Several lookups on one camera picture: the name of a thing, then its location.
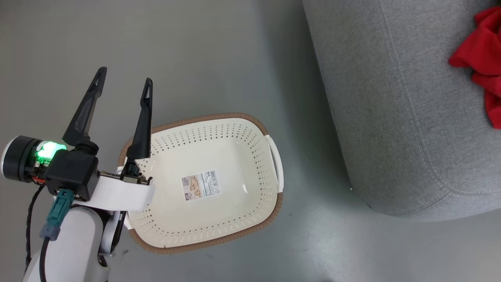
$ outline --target gray ottoman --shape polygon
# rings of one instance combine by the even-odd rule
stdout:
[[[501,130],[449,56],[496,1],[306,0],[354,189],[375,211],[437,221],[501,207]]]

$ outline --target plastic basket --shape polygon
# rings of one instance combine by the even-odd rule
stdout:
[[[124,147],[119,166],[125,162]],[[137,164],[156,190],[127,227],[144,249],[167,254],[224,243],[270,224],[282,205],[279,152],[255,118],[229,113],[152,130],[151,158]]]

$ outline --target barcode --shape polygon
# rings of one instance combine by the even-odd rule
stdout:
[[[210,178],[212,179],[212,186],[219,187],[219,182],[217,182],[216,171],[210,172]]]

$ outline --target red cloth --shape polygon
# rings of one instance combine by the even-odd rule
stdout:
[[[494,128],[501,129],[501,7],[475,16],[477,29],[449,59],[457,68],[475,70],[473,82],[485,88],[485,110]]]

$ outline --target sticker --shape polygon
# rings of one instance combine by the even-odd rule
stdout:
[[[207,171],[181,178],[184,199],[194,201],[221,194],[216,171]]]

